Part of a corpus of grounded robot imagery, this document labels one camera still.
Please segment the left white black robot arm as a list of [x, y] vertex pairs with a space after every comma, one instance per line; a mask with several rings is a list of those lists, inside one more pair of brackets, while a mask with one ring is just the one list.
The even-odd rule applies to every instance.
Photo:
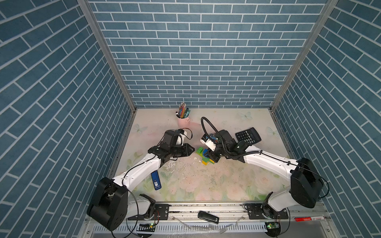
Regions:
[[160, 142], [126, 172], [114, 178], [102, 178], [92, 194], [87, 215], [109, 231], [117, 229], [127, 218], [148, 220], [157, 215], [153, 198], [145, 194], [135, 196], [132, 192], [148, 176], [152, 176], [155, 188], [161, 188], [160, 180], [155, 177], [158, 169], [195, 151], [184, 142], [189, 131], [188, 128], [165, 131]]

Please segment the small green lego bottom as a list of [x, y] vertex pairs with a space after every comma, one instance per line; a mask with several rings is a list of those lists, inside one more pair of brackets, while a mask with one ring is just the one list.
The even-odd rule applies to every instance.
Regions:
[[199, 148], [197, 149], [197, 151], [196, 151], [196, 154], [202, 156], [202, 155], [203, 155], [203, 152], [204, 152], [204, 148], [203, 148], [203, 147], [199, 147]]

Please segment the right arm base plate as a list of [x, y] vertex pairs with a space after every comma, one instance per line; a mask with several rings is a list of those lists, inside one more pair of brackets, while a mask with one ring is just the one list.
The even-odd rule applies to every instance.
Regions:
[[263, 205], [260, 203], [246, 203], [243, 205], [248, 212], [250, 220], [259, 220], [259, 219], [288, 219], [289, 215], [286, 209], [281, 211], [276, 211], [271, 208], [269, 205]]

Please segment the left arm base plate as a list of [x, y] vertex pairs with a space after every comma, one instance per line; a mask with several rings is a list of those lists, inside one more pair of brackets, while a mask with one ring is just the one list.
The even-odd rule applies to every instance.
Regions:
[[149, 208], [144, 215], [137, 215], [136, 212], [133, 213], [133, 216], [127, 217], [129, 221], [142, 221], [142, 220], [154, 220], [155, 216], [158, 216], [158, 220], [168, 220], [169, 216], [169, 204], [155, 204], [153, 208]]

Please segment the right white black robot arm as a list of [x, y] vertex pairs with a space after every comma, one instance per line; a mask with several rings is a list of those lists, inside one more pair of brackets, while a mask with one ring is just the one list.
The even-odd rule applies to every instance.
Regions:
[[207, 147], [206, 156], [217, 163], [221, 157], [238, 160], [266, 169], [290, 183], [280, 191], [271, 191], [261, 205], [262, 214], [274, 217], [285, 208], [302, 205], [314, 208], [323, 188], [323, 178], [313, 163], [306, 158], [300, 160], [283, 158], [254, 146], [249, 139], [237, 142], [228, 131], [204, 134], [201, 143]]

